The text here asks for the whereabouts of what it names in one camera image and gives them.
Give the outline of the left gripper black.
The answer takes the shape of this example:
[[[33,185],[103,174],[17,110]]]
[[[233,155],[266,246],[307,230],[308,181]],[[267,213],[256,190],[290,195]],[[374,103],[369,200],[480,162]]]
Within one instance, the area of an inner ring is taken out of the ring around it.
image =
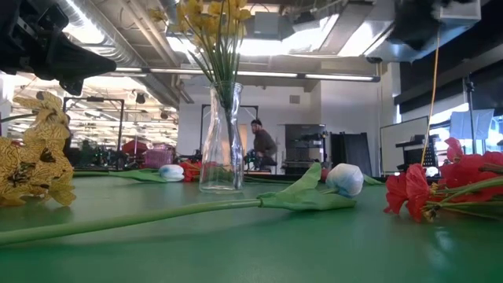
[[[74,96],[81,94],[85,79],[115,71],[115,61],[61,34],[68,23],[57,3],[42,11],[34,1],[1,0],[1,71],[56,80]]]

